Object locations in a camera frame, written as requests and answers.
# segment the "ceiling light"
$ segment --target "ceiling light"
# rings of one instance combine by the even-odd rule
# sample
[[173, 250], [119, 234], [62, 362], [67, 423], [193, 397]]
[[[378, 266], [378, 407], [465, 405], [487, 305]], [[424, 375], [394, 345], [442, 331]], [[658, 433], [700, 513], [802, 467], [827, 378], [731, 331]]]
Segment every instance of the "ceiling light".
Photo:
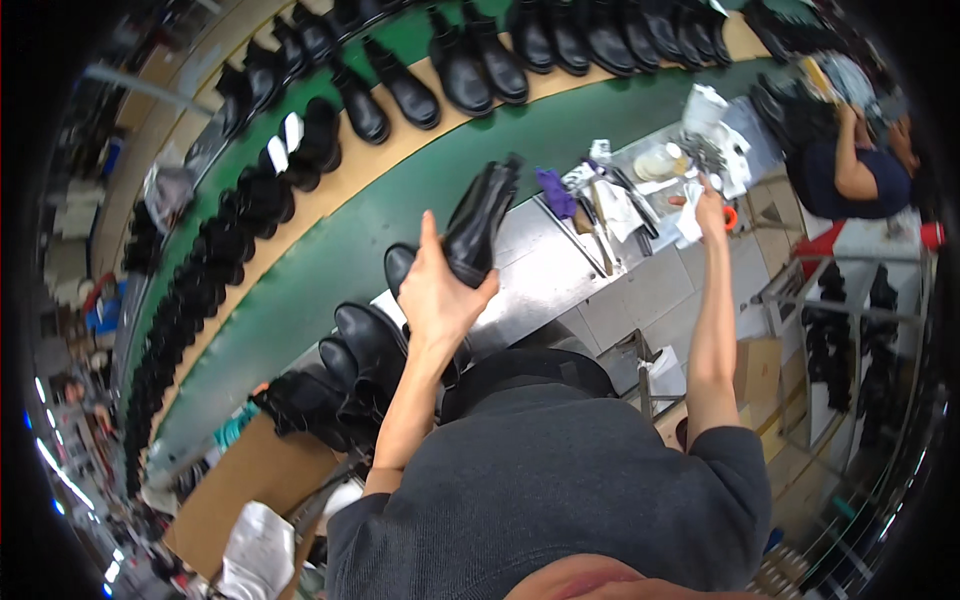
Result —
[[47, 465], [50, 465], [63, 484], [66, 485], [67, 488], [70, 488], [70, 491], [80, 498], [83, 504], [89, 507], [91, 511], [96, 510], [97, 507], [93, 506], [93, 501], [86, 497], [84, 491], [78, 488], [77, 484], [70, 481], [70, 478], [66, 476], [66, 473], [60, 470], [60, 466], [57, 465], [57, 461], [54, 460], [53, 455], [50, 454], [50, 450], [47, 449], [47, 446], [43, 445], [43, 441], [40, 438], [36, 439], [36, 447], [40, 449], [40, 454], [43, 455], [43, 459], [47, 462]]
[[34, 377], [34, 383], [36, 384], [36, 393], [40, 396], [40, 401], [44, 404], [47, 403], [47, 395], [43, 392], [43, 384], [40, 383], [39, 377]]
[[104, 579], [107, 580], [107, 583], [112, 584], [116, 580], [117, 575], [119, 574], [120, 574], [120, 563], [113, 561], [112, 563], [110, 563], [110, 566], [108, 567], [107, 572], [104, 573]]

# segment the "hand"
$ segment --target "hand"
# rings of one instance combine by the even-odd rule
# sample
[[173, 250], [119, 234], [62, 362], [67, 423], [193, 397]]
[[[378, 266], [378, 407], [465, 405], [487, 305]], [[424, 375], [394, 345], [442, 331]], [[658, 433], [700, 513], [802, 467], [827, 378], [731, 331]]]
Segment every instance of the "hand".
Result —
[[429, 210], [420, 223], [420, 249], [400, 284], [397, 303], [410, 325], [411, 349], [428, 351], [445, 366], [467, 331], [500, 289], [496, 270], [476, 290], [461, 283], [446, 264], [437, 222]]
[[837, 118], [841, 125], [855, 125], [858, 121], [865, 119], [863, 108], [846, 103], [837, 105]]
[[[725, 239], [727, 237], [727, 217], [723, 214], [723, 196], [713, 189], [710, 181], [703, 173], [700, 173], [697, 177], [700, 179], [700, 184], [704, 186], [704, 193], [700, 195], [695, 213], [697, 225], [704, 233], [705, 240]], [[671, 196], [668, 202], [676, 206], [683, 206], [686, 204], [686, 198]]]

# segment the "sleeve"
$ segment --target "sleeve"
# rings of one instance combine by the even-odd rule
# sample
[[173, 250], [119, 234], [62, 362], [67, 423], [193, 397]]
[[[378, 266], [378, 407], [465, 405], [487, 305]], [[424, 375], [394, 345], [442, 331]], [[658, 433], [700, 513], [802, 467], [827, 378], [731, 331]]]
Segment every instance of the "sleeve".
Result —
[[390, 500], [388, 493], [372, 493], [340, 510], [326, 524], [327, 567], [340, 564], [349, 552], [360, 526], [370, 517], [380, 515]]
[[876, 181], [876, 199], [888, 214], [896, 214], [910, 203], [910, 176], [895, 157], [885, 152], [859, 153], [857, 158]]
[[756, 524], [762, 550], [770, 533], [773, 495], [760, 438], [746, 427], [714, 427], [700, 434], [688, 454], [704, 461]]

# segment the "plastic bag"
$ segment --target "plastic bag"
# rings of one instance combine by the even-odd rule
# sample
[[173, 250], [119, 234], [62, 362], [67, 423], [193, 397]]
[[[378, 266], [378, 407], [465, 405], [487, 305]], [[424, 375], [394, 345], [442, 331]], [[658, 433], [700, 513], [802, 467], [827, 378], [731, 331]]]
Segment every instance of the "plastic bag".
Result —
[[167, 235], [183, 209], [193, 200], [193, 173], [173, 144], [156, 157], [143, 181], [143, 201], [156, 228]]

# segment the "dark gray shirt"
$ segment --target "dark gray shirt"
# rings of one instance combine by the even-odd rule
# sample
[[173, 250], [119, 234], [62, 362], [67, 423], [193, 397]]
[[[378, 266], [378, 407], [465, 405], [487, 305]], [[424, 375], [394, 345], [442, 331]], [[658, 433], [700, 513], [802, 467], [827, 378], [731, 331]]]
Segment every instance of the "dark gray shirt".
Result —
[[343, 600], [499, 599], [580, 553], [687, 588], [743, 589], [771, 504], [749, 429], [710, 429], [683, 455], [627, 402], [525, 386], [438, 428], [396, 492], [329, 521], [327, 589]]

